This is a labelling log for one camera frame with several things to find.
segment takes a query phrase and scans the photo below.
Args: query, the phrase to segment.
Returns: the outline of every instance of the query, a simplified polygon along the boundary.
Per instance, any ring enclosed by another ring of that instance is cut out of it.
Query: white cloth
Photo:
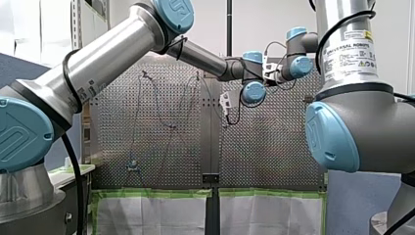
[[[321,235],[323,203],[277,196],[223,197],[221,235]]]
[[[98,235],[205,235],[206,198],[108,198],[98,205]]]

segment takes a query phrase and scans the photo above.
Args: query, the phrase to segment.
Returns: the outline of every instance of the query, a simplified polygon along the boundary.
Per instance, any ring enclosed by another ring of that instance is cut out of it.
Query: metal frame
[[[80,0],[71,1],[71,30],[72,30],[72,48],[82,48],[82,28],[81,28],[81,13]]]

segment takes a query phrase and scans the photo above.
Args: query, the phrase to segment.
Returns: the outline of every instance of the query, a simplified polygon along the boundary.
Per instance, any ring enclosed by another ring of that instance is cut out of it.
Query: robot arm
[[[345,16],[369,9],[367,1],[344,2],[347,4],[317,1],[319,35],[324,35]],[[72,116],[82,104],[149,51],[178,58],[220,81],[242,79],[244,89],[250,88],[241,93],[247,102],[263,99],[264,79],[282,83],[311,71],[312,62],[306,54],[316,52],[318,40],[316,34],[307,33],[304,28],[297,27],[288,33],[287,57],[278,66],[278,72],[266,72],[267,63],[262,62],[261,54],[222,59],[191,41],[177,38],[192,26],[193,19],[190,1],[142,0],[131,7],[126,21],[70,58],[70,84],[64,79],[62,66],[58,66],[33,81],[17,80],[2,88],[0,95],[28,101],[45,115],[39,120],[44,125],[41,130],[51,136],[43,138],[45,147],[39,153],[44,154],[70,128]],[[322,65],[324,87],[306,114],[307,141],[313,157],[328,168],[345,171],[415,169],[412,161],[415,149],[410,143],[411,137],[415,137],[412,123],[415,110],[410,104],[396,103],[392,88],[379,80],[367,16],[340,26],[324,44],[320,55],[316,60]],[[70,91],[71,85],[76,94]],[[51,120],[52,130],[44,119]],[[31,148],[24,143],[19,145],[15,141],[14,151],[2,152],[5,156],[0,157],[7,160],[1,162],[0,169],[19,170],[41,160],[41,154],[33,159],[19,154],[20,148]]]

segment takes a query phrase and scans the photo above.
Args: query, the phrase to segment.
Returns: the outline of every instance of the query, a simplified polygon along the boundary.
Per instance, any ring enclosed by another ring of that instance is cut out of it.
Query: black band
[[[384,91],[393,94],[393,88],[384,83],[366,82],[350,85],[343,85],[333,89],[323,91],[316,95],[315,100],[321,101],[328,97],[354,92],[354,91]]]
[[[134,6],[139,6],[139,7],[143,8],[144,10],[149,12],[156,19],[156,21],[159,23],[162,34],[164,34],[164,46],[167,46],[168,45],[168,29],[165,26],[165,23],[162,20],[162,18],[157,13],[157,11],[155,11],[152,7],[148,6],[145,3],[136,3],[136,4],[134,4]]]
[[[402,174],[400,181],[412,187],[415,187],[415,175],[413,174]]]
[[[296,52],[296,53],[288,54],[286,57],[289,58],[289,57],[292,57],[292,56],[306,56],[306,55],[307,54],[305,54],[303,52]]]
[[[18,81],[13,82],[10,87],[23,96],[28,102],[32,105],[39,108],[45,115],[59,125],[63,130],[69,130],[71,125],[64,119],[58,112],[52,109],[46,102],[40,99],[36,94],[31,90],[27,89],[25,86],[21,85]]]

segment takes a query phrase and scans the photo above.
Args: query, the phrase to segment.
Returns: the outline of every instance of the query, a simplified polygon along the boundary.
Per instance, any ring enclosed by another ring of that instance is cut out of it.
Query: warning label
[[[368,30],[351,30],[345,32],[345,40],[349,39],[369,39],[373,41],[372,32]]]
[[[375,49],[371,39],[350,39],[323,51],[325,79],[366,72],[377,75]]]

